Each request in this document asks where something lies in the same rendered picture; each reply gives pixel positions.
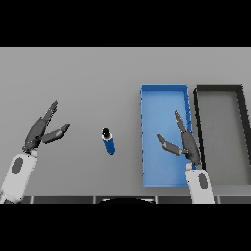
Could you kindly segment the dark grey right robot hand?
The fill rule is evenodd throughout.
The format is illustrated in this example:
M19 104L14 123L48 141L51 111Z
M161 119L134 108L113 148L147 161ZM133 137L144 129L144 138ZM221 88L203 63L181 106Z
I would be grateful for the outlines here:
M178 110L175 110L175 117L181 135L182 147L179 147L167 141L161 134L158 134L157 138L165 151L177 156L184 155L189 163L192 164L194 169L200 169L202 162L200 151L195 142L194 136L192 132L185 127L183 119Z

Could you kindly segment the dark grey rectangular bin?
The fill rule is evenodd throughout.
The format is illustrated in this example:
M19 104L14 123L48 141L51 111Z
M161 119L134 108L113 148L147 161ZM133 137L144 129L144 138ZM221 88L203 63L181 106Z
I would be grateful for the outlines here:
M251 185L251 126L242 85L193 91L202 168L213 185Z

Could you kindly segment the blue pipe with dark end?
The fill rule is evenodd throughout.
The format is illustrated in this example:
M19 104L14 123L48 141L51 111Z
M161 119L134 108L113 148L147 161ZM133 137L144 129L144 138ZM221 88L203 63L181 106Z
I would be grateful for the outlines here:
M102 130L101 137L106 147L107 153L109 155L113 155L115 153L115 146L112 133L107 128L104 128Z

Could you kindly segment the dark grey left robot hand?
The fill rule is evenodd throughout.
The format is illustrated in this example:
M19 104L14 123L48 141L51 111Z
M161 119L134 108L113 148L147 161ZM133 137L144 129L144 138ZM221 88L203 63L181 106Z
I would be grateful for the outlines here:
M43 117L40 117L31 127L22 151L30 154L34 149L37 149L40 143L48 144L61 139L70 127L69 124L64 124L60 128L46 132L46 128L51 122L53 115L57 111L58 101L54 101Z

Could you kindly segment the blue rectangular bin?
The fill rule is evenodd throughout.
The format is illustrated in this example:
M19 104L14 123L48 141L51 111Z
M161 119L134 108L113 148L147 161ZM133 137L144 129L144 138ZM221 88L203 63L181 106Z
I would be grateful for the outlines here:
M144 188L184 188L187 186L187 159L165 151L157 137L182 148L175 110L186 129L192 130L188 86L186 84L142 84L141 151Z

